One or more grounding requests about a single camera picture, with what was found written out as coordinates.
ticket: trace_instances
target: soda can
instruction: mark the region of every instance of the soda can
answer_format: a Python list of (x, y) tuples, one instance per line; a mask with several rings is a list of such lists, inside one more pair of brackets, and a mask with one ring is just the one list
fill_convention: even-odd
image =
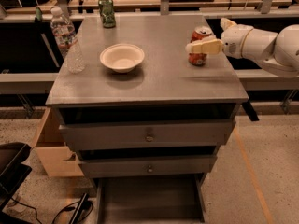
[[(197, 40), (202, 40), (205, 37), (208, 37), (212, 35), (212, 30), (207, 27), (207, 26), (197, 26), (195, 27), (192, 36), (191, 36), (191, 41), (197, 41)], [(195, 54), (195, 53), (190, 53), (189, 54), (189, 63), (197, 66), (203, 66), (206, 64), (206, 54), (200, 53), (200, 54)]]
[(100, 16), (105, 28), (115, 27), (113, 0), (99, 0)]

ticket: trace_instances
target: open cardboard box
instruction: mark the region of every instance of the open cardboard box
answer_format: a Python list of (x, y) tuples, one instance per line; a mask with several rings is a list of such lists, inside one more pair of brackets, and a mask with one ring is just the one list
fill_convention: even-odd
[(54, 113), (47, 107), (31, 147), (36, 148), (48, 176), (83, 176), (78, 166), (78, 157), (66, 145), (59, 133), (59, 125)]

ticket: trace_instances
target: red soda can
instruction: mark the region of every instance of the red soda can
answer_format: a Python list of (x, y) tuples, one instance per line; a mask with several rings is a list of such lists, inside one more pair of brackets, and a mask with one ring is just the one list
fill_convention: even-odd
[[(212, 35), (212, 30), (207, 27), (207, 26), (197, 26), (195, 27), (192, 36), (191, 36), (191, 41), (197, 41), (197, 40), (202, 40), (205, 37), (208, 37)], [(189, 54), (189, 63), (197, 66), (203, 66), (206, 64), (206, 54), (200, 53), (200, 54), (195, 54), (195, 53), (190, 53)]]

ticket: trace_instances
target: plastic water bottle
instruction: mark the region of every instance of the plastic water bottle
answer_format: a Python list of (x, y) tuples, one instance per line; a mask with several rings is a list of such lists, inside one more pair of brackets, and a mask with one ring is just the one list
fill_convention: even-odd
[(76, 38), (74, 24), (59, 7), (51, 10), (53, 18), (50, 22), (51, 30), (59, 51), (64, 58), (64, 65), (71, 73), (79, 73), (85, 68), (79, 42)]

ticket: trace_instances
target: green soda can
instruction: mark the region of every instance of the green soda can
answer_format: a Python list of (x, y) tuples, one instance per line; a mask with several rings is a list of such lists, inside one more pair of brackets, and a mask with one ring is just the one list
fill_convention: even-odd
[(105, 28), (115, 27), (113, 0), (99, 0), (100, 15)]

